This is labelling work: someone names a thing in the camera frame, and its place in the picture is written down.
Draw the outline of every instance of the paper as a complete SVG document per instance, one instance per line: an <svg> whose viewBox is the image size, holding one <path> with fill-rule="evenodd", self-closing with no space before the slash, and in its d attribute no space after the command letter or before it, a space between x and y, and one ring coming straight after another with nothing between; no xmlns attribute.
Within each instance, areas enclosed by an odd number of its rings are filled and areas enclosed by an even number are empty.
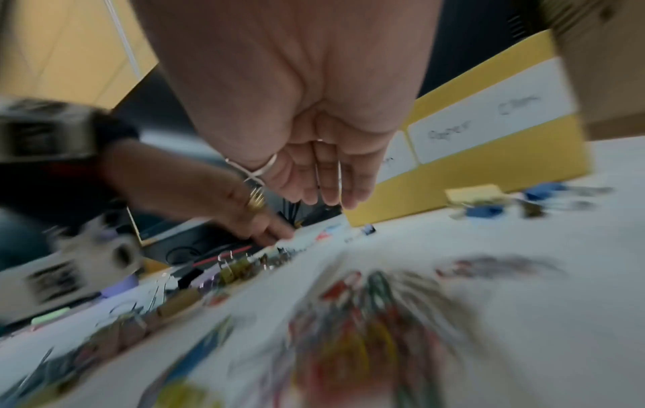
<svg viewBox="0 0 645 408"><path fill-rule="evenodd" d="M408 134L425 164L576 111L562 61L552 58L411 124Z"/></svg>
<svg viewBox="0 0 645 408"><path fill-rule="evenodd" d="M376 183L382 183L397 175L407 173L417 166L417 161L410 150L405 133L399 130L388 146L381 169L376 176Z"/></svg>

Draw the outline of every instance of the red wire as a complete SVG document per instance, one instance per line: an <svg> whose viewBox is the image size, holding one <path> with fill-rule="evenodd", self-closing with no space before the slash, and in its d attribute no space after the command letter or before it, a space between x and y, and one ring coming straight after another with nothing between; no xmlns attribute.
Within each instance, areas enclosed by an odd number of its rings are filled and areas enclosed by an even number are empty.
<svg viewBox="0 0 645 408"><path fill-rule="evenodd" d="M210 257L210 258L207 258L207 259L203 259L202 261L199 261L199 262L195 262L195 263L193 263L193 268L196 268L196 267L198 267L198 266L200 266L200 265L204 265L205 263L209 263L209 262L217 261L217 260L220 258L220 256L222 256L222 255L224 255L224 254L227 254L228 256L232 256L232 255L235 255L236 253L240 253L240 252L248 251L248 250L249 250L249 249L251 249L251 248L252 248L252 246L251 246L251 245L249 245L249 246L247 246L247 247L241 247L241 248L238 248L238 249L236 249L236 250L234 250L234 251L224 251L224 252L222 252L221 254L216 255L216 256L214 256L214 257Z"/></svg>

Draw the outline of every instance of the person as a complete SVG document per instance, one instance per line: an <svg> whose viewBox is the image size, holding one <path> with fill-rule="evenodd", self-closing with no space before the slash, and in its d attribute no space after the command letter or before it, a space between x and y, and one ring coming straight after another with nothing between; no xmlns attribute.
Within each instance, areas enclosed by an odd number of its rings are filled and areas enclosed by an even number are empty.
<svg viewBox="0 0 645 408"><path fill-rule="evenodd" d="M292 202L367 200L429 60L441 0L133 0L198 133ZM147 210L213 216L263 244L290 237L244 209L231 173L134 140L103 159L110 183ZM339 191L339 180L342 191Z"/></svg>

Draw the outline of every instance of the table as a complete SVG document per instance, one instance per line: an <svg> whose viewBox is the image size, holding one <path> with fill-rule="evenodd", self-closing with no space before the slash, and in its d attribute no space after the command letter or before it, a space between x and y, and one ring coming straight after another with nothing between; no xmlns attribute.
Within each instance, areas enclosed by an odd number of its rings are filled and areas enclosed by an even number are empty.
<svg viewBox="0 0 645 408"><path fill-rule="evenodd" d="M346 244L344 236L355 233L348 229L312 246L276 273L260 276L217 309L178 320L51 406L136 406L141 392L163 369L230 313L253 315L257 322L236 330L193 379L225 392L227 399L235 396L258 372L229 378L228 363L273 335L298 299L312 286L323 285L320 273L344 252L349 257L341 268L362 270L422 271L438 259L473 253L557 259L566 270L564 278L496 285L481 310L486 332L494 336L515 380L539 406L643 407L645 137L594 142L590 147L596 174L573 183L615 188L612 194L593 198L594 210L533 220L513 213L492 220L453 220L450 210L440 210L380 223L376 234ZM45 327L32 333L37 337L21 345L0 346L0 389L38 363L49 347L45 338L51 342L59 336L57 341L63 342L74 325L82 325L76 321L80 317L73 318L55 323L49 332ZM462 401L458 406L472 405Z"/></svg>

